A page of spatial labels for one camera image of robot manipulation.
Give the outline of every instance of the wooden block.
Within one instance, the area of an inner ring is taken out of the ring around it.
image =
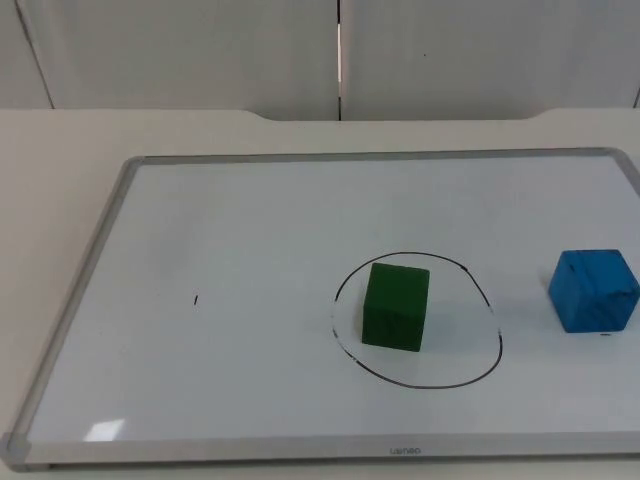
[[[549,285],[551,301],[569,333],[624,330],[640,286],[618,250],[562,252]]]
[[[362,342],[419,351],[428,292],[428,270],[374,263],[364,300]]]

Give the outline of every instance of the black marker line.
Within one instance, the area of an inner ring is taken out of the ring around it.
[[[364,267],[366,267],[367,265],[369,265],[369,264],[371,264],[373,262],[376,262],[376,261],[381,260],[383,258],[392,257],[394,255],[422,255],[422,256],[425,256],[425,257],[438,258],[440,260],[444,260],[446,262],[453,263],[454,265],[460,267],[460,269],[462,269],[462,271],[464,271],[467,274],[467,276],[471,279],[471,281],[475,285],[475,287],[478,290],[478,292],[480,292],[480,295],[482,296],[482,299],[484,300],[484,303],[486,303],[487,308],[493,314],[493,308],[491,307],[491,303],[489,303],[489,299],[487,298],[485,293],[482,291],[482,288],[480,288],[480,285],[478,284],[478,282],[476,281],[476,279],[474,278],[474,276],[471,274],[471,272],[469,271],[469,269],[467,267],[465,267],[462,263],[457,262],[456,260],[454,260],[452,258],[444,257],[442,255],[436,255],[434,253],[426,253],[426,252],[392,252],[392,253],[386,253],[384,255],[380,255],[378,257],[375,257],[375,258],[373,258],[371,260],[366,261],[365,263],[360,265],[358,268],[356,268],[353,272],[351,272],[349,275],[347,275],[347,278],[345,278],[344,281],[342,282],[342,284],[340,284],[340,287],[338,288],[338,291],[336,292],[336,296],[335,296],[335,298],[333,300],[333,303],[335,304],[335,303],[338,302],[338,299],[340,298],[340,293],[342,293],[342,289],[347,284],[347,282],[351,279],[351,277],[353,277],[356,273],[358,273]],[[404,383],[404,382],[400,382],[398,380],[394,380],[393,378],[386,377],[385,375],[381,374],[380,372],[376,372],[374,369],[372,369],[371,367],[367,366],[362,361],[358,360],[358,358],[353,353],[351,353],[347,349],[347,347],[345,347],[343,345],[342,341],[340,340],[340,337],[338,336],[338,332],[336,331],[335,326],[332,326],[332,332],[333,332],[333,336],[336,339],[336,342],[338,342],[338,345],[340,345],[340,348],[342,349],[342,351],[344,353],[346,353],[347,356],[351,360],[353,360],[360,368],[366,370],[367,372],[369,372],[370,374],[378,377],[379,379],[384,380],[385,382],[389,382],[389,383],[391,383],[393,385],[398,385],[398,386],[404,387],[404,388],[411,388],[413,390],[449,390],[449,389],[452,389],[452,388],[466,387],[467,385],[471,385],[473,383],[479,382],[483,378],[488,377],[491,373],[493,373],[493,371],[496,368],[498,368],[498,365],[502,361],[502,354],[503,354],[503,351],[504,351],[504,342],[502,340],[502,332],[500,331],[500,328],[498,328],[498,343],[499,343],[498,356],[496,358],[496,361],[493,363],[493,365],[491,365],[491,367],[489,367],[484,373],[482,373],[481,375],[479,375],[479,376],[477,376],[475,378],[472,378],[471,380],[467,380],[466,382],[453,383],[451,385],[414,385],[414,384],[411,384],[411,383]]]

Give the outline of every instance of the whiteboard frame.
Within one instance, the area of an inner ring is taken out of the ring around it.
[[[69,293],[54,322],[22,397],[11,431],[0,439],[0,458],[13,470],[51,465],[202,461],[302,460],[382,457],[495,457],[552,455],[639,455],[640,431],[316,436],[216,440],[112,441],[30,444],[27,434],[76,310],[96,267],[137,170],[145,165],[274,163],[293,161],[390,161],[504,157],[609,156],[640,197],[640,172],[615,148],[558,148],[440,152],[211,155],[134,157],[124,163]]]

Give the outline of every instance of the white table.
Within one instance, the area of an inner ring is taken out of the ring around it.
[[[117,172],[129,157],[578,146],[617,147],[640,158],[640,111],[556,110],[517,121],[380,123],[272,122],[226,111],[0,111],[0,428],[9,426]],[[208,467],[180,475],[637,478],[639,471],[639,460],[555,460]],[[175,474],[137,468],[110,476]],[[0,476],[12,475],[17,474],[0,467]]]

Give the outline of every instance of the hand-drawn circle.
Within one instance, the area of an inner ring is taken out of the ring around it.
[[[353,277],[360,272],[362,269],[364,269],[365,267],[367,267],[368,265],[378,261],[378,260],[382,260],[385,258],[389,258],[389,257],[394,257],[394,256],[401,256],[401,255],[417,255],[417,256],[422,256],[422,257],[430,257],[430,258],[434,258],[437,260],[441,260],[444,262],[448,262],[449,264],[452,264],[458,268],[460,268],[466,275],[466,277],[471,280],[471,282],[473,283],[473,286],[475,287],[475,290],[480,294],[480,296],[482,297],[482,301],[483,303],[486,305],[487,311],[493,316],[493,308],[491,307],[491,304],[487,298],[487,296],[485,295],[484,291],[482,290],[482,288],[480,287],[480,285],[478,284],[478,282],[476,281],[476,279],[474,278],[474,276],[471,274],[471,272],[469,271],[469,269],[463,265],[462,263],[449,258],[449,257],[445,257],[442,255],[437,255],[437,254],[433,254],[433,253],[428,253],[428,252],[419,252],[419,251],[398,251],[398,252],[391,252],[391,253],[386,253],[384,255],[380,255],[377,256],[375,258],[372,258],[370,260],[367,260],[366,262],[364,262],[363,264],[361,264],[360,266],[358,266],[356,269],[354,269],[351,273],[349,273],[349,275],[347,275],[347,277],[344,279],[344,281],[340,284],[340,286],[338,287],[338,291],[336,292],[335,298],[334,298],[334,307],[338,304],[340,298],[341,298],[341,294],[343,293],[343,290],[345,289],[345,287],[347,286],[347,284],[350,282],[350,280],[353,279]],[[359,367],[361,367],[362,369],[364,369],[365,371],[369,372],[370,374],[378,377],[381,380],[384,380],[388,383],[394,384],[394,385],[398,385],[400,387],[404,387],[404,388],[409,388],[409,389],[414,389],[414,390],[447,390],[447,389],[453,389],[453,388],[460,388],[460,387],[464,387],[467,385],[471,385],[474,384],[476,382],[479,382],[480,380],[486,378],[487,376],[489,376],[491,373],[493,373],[493,371],[495,371],[495,369],[498,367],[498,365],[500,364],[500,362],[502,361],[502,355],[503,355],[503,349],[504,349],[504,342],[502,339],[502,333],[500,331],[499,328],[497,328],[496,331],[496,335],[497,335],[497,352],[496,352],[496,359],[495,361],[482,373],[480,373],[479,375],[476,375],[468,380],[464,380],[461,382],[456,382],[456,383],[451,383],[451,384],[434,384],[434,385],[422,385],[422,384],[413,384],[413,383],[408,383],[408,382],[404,382],[404,381],[400,381],[398,379],[394,379],[391,376],[385,375],[383,373],[381,373],[379,370],[372,368],[369,364],[365,363],[365,361],[361,360],[360,358],[357,357],[356,354],[354,354],[352,352],[352,350],[350,350],[342,341],[340,335],[338,334],[338,329],[336,328],[336,324],[334,323],[332,325],[332,331],[333,331],[333,336],[335,337],[338,345],[340,346],[340,348],[344,351],[344,353],[351,358]]]

